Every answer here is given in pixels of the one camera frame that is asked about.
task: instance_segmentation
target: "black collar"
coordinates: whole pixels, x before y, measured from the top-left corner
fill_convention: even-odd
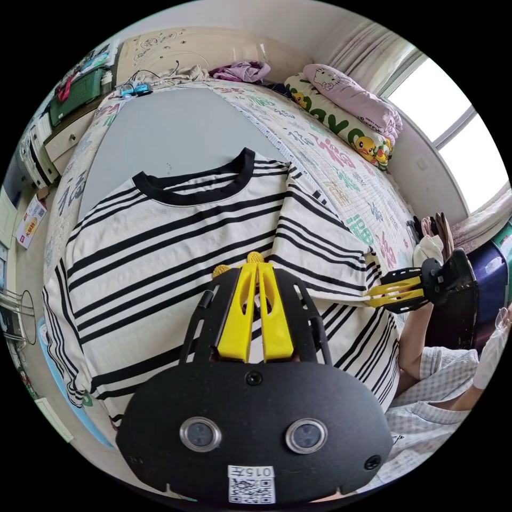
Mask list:
[[[133,183],[150,199],[155,199],[165,204],[193,206],[196,204],[215,203],[237,194],[249,184],[254,171],[254,158],[254,151],[244,148],[234,160],[217,169],[171,178],[157,178],[140,172],[133,178]],[[167,187],[173,187],[191,179],[225,173],[237,174],[225,187],[192,194],[177,194],[170,190],[165,190]]]

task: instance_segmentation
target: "blue mat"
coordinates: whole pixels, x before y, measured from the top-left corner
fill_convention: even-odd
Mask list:
[[[71,401],[68,398],[68,394],[66,393],[66,389],[64,386],[64,381],[62,380],[62,377],[60,376],[59,370],[57,370],[57,367],[55,366],[55,363],[53,362],[52,358],[50,357],[50,354],[48,353],[48,346],[44,342],[44,340],[41,337],[41,328],[44,325],[44,318],[41,318],[39,322],[37,323],[37,337],[39,338],[39,342],[41,344],[41,348],[43,349],[44,358],[46,359],[46,363],[48,365],[48,368],[52,372],[52,376],[57,383],[57,386],[60,389],[60,392],[62,393],[63,397],[66,399],[66,402],[69,404],[69,407],[71,407],[72,411],[76,414],[77,418],[80,420],[80,422],[83,424],[83,426],[91,433],[92,436],[94,436],[95,439],[97,439],[101,444],[104,446],[107,446],[109,448],[113,448],[113,446],[108,442],[108,440],[105,438],[105,436],[98,430],[96,425],[91,421],[89,416],[84,411],[84,408],[78,408],[74,406]]]

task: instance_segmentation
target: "printed bedsheet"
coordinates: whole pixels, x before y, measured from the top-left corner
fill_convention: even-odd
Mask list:
[[[412,265],[414,241],[406,222],[412,219],[391,176],[366,162],[322,123],[294,102],[262,86],[211,80],[170,86],[159,94],[189,87],[208,87],[253,118],[283,142],[320,185],[340,219],[379,255],[382,270]],[[57,264],[74,225],[94,156],[119,110],[128,102],[116,92],[96,110],[66,167],[50,212],[44,258],[44,282]],[[397,321],[402,324],[403,317]]]

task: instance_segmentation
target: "bed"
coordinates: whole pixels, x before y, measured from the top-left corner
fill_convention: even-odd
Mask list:
[[[272,79],[281,83],[311,62],[308,56],[287,49],[281,43],[241,31],[208,28],[203,29],[202,34],[198,28],[170,29],[128,40],[118,53],[116,83],[123,83],[137,69],[156,73],[172,69],[178,56],[181,66],[199,63],[208,68],[226,64],[227,56],[230,56],[229,61],[264,60],[273,67]],[[370,165],[296,103],[264,86],[210,79],[159,89],[151,96],[162,95],[163,98],[164,94],[190,90],[210,91],[220,97],[258,129],[280,154],[309,176],[325,204],[358,238],[376,250],[383,273],[412,266],[415,242],[406,223],[412,219],[413,212],[389,173]],[[45,282],[79,220],[88,174],[106,133],[126,105],[142,99],[122,100],[113,92],[98,107],[91,126],[77,145],[50,212]],[[403,315],[395,317],[393,329],[396,332],[403,327],[404,318]],[[101,430],[114,441],[108,420]]]

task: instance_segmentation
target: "qr code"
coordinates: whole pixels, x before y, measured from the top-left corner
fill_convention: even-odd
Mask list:
[[[231,503],[275,503],[273,478],[230,478],[229,501]]]

